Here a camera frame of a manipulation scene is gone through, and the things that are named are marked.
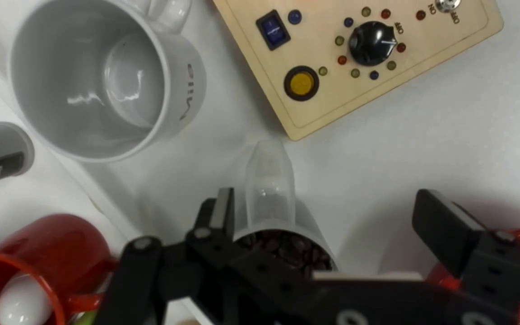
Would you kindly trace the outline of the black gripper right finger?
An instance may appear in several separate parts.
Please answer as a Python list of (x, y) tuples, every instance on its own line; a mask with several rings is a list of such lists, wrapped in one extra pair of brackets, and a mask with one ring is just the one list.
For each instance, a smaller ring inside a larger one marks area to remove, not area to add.
[(492, 233), (465, 208), (436, 190), (415, 193), (411, 227), (455, 278), (500, 262), (494, 256)]

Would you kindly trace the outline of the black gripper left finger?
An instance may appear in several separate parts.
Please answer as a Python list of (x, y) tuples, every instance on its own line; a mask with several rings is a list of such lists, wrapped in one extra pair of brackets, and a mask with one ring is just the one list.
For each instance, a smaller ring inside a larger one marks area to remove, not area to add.
[(234, 190), (220, 188), (214, 197), (205, 199), (196, 213), (187, 238), (222, 251), (232, 242), (234, 233)]

